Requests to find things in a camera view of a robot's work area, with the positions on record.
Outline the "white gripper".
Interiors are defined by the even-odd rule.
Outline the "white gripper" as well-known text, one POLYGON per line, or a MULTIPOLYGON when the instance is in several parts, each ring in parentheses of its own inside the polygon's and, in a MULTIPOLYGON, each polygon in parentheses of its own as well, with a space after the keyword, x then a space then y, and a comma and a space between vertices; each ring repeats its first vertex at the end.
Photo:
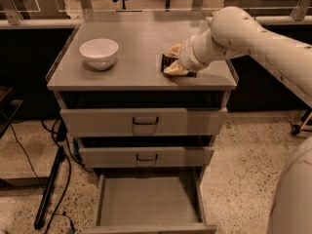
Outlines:
POLYGON ((165 56, 177 58, 172 64, 164 69, 164 73, 172 76, 187 75, 189 70, 199 72, 214 61, 212 55, 212 35, 204 32, 198 36, 192 36, 180 44, 170 47, 165 56))

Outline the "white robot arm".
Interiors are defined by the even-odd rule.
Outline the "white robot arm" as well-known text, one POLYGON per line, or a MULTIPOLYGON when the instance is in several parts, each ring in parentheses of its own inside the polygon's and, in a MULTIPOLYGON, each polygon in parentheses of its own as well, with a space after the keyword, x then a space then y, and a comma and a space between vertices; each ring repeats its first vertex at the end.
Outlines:
MULTIPOLYGON (((311 46, 263 28, 246 11, 225 7, 210 28, 166 51, 168 75, 197 73, 216 60, 248 55, 306 104, 312 100, 311 46)), ((278 180, 267 234, 312 234, 312 137, 289 157, 278 180)))

